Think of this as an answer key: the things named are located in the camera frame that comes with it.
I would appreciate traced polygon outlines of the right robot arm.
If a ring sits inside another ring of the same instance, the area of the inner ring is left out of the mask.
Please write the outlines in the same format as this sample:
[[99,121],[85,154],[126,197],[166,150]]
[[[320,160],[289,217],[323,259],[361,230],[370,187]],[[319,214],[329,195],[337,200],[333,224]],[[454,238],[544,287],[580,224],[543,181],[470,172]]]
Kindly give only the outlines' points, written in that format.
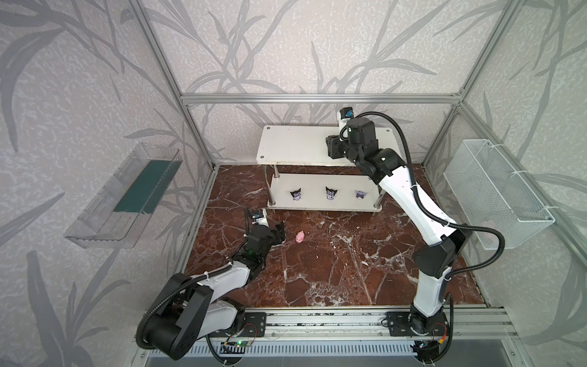
[[[400,137],[404,152],[381,148],[373,116],[389,122]],[[455,223],[427,195],[414,176],[408,143],[399,124],[384,113],[366,112],[358,116],[352,109],[339,113],[339,133],[326,139],[331,159],[345,158],[362,174],[391,196],[410,217],[427,247],[415,252],[418,286],[408,316],[408,328],[415,335],[430,334],[443,321],[443,292],[457,275],[484,269],[495,263],[505,251],[504,235],[497,229]],[[463,269],[453,264],[474,232],[495,237],[498,248],[487,260]]]

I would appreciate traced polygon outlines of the black purple figurine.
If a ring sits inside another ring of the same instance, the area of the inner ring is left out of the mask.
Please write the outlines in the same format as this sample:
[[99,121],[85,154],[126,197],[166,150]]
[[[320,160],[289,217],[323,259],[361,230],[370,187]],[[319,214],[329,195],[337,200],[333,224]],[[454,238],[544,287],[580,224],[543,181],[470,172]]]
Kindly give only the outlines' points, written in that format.
[[298,188],[290,192],[293,201],[300,201],[302,197],[302,188]]
[[325,192],[326,192],[326,199],[332,201],[332,200],[335,200],[336,194],[338,193],[338,190],[332,189],[329,187],[325,187]]

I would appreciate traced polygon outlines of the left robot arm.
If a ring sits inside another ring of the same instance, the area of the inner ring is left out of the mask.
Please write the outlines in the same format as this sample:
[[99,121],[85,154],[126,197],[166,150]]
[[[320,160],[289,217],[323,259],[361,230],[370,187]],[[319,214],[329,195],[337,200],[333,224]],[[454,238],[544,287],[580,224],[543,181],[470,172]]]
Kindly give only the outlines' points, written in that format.
[[285,242],[283,222],[254,223],[226,265],[201,275],[173,275],[137,326],[138,347],[179,360],[199,339],[242,330],[245,307],[225,296],[252,283],[265,269],[271,248]]

